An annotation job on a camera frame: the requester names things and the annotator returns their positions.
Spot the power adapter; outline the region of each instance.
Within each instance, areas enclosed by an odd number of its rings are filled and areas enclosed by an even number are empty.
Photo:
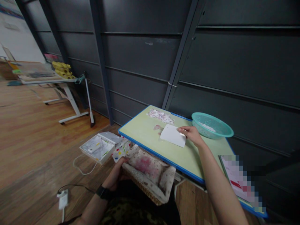
[[[59,198],[58,208],[62,210],[62,222],[65,220],[65,207],[68,205],[68,190],[63,190],[58,193],[57,196]]]

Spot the metal wall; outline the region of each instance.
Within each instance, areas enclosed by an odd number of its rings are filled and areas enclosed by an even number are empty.
[[[162,107],[191,1],[99,1],[114,122]]]
[[[17,2],[43,53],[88,72],[92,108],[111,123],[165,107],[198,0]]]
[[[204,112],[228,123],[268,211],[291,220],[300,188],[299,12],[296,0],[207,1],[167,103],[188,118]]]

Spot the light green table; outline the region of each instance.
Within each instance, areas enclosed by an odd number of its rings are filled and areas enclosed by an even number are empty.
[[[119,134],[131,140],[133,143],[144,148],[153,155],[159,157],[163,161],[174,166],[177,170],[183,172],[185,175],[191,177],[195,181],[202,185],[205,185],[205,178],[201,166],[200,156],[198,149],[194,144],[187,139],[185,146],[179,147],[168,141],[159,139],[161,130],[154,130],[156,125],[164,128],[166,123],[162,122],[157,118],[151,118],[147,115],[150,109],[156,109],[169,113],[171,119],[174,120],[174,126],[191,126],[191,120],[181,117],[176,114],[172,114],[166,110],[157,108],[155,106],[148,106],[134,118],[132,118],[128,123],[119,129]],[[219,155],[235,155],[226,138],[221,139],[209,139],[202,136],[205,143],[208,145],[212,151],[217,163],[223,171]],[[263,212],[255,212],[252,206],[240,199],[241,205],[246,210],[255,214],[258,217],[266,217],[267,215]]]

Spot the white wall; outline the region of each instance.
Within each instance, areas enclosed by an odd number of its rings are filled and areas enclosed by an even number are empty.
[[[7,29],[4,23],[17,26],[19,31]],[[45,63],[45,59],[25,20],[0,13],[0,42],[4,47],[10,50],[17,61]],[[1,45],[0,55],[6,56]]]

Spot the blue table edge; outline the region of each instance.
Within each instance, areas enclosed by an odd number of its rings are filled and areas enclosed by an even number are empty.
[[[192,121],[191,119],[188,119],[188,118],[186,118],[186,117],[180,116],[180,115],[175,114],[175,113],[173,113],[173,112],[169,112],[169,113],[171,113],[172,115],[175,115],[175,116],[177,116],[177,117],[180,117],[180,118],[182,118],[182,119],[185,119],[185,120],[188,120],[188,121]],[[186,175],[190,176],[191,178],[193,178],[194,180],[198,181],[199,183],[205,185],[205,180],[203,180],[202,178],[197,177],[197,176],[194,175],[193,173],[191,173],[191,172],[187,171],[186,169],[182,168],[181,166],[179,166],[179,165],[177,165],[177,164],[171,162],[171,161],[168,160],[167,158],[163,157],[162,155],[160,155],[160,154],[156,153],[155,151],[149,149],[148,147],[146,147],[146,146],[143,145],[142,143],[140,143],[140,142],[134,140],[133,138],[131,138],[131,137],[127,136],[126,134],[124,134],[123,132],[121,132],[120,129],[121,129],[122,127],[124,127],[126,124],[124,124],[123,126],[121,126],[121,127],[118,129],[118,132],[119,132],[120,135],[122,135],[123,137],[125,137],[125,138],[127,138],[128,140],[132,141],[133,143],[137,144],[139,147],[142,147],[143,149],[147,150],[147,151],[150,152],[151,154],[153,154],[153,155],[155,155],[155,156],[157,156],[157,157],[163,159],[165,162],[169,163],[171,166],[174,166],[176,169],[178,169],[178,170],[180,170],[181,172],[185,173]],[[234,150],[232,149],[231,145],[229,144],[227,138],[225,138],[225,139],[226,139],[228,145],[230,146],[230,148],[231,148],[233,154],[236,155],[235,152],[234,152]],[[249,205],[247,205],[247,204],[245,204],[245,203],[243,203],[243,202],[241,202],[241,201],[240,201],[240,203],[241,203],[241,206],[242,206],[245,210],[251,212],[253,215],[255,215],[255,216],[257,216],[257,217],[261,217],[261,218],[268,218],[268,217],[269,217],[268,214],[267,214],[267,212],[264,212],[264,214],[263,214],[263,213],[260,213],[260,212],[256,212],[256,211],[254,211],[253,207],[250,207]]]

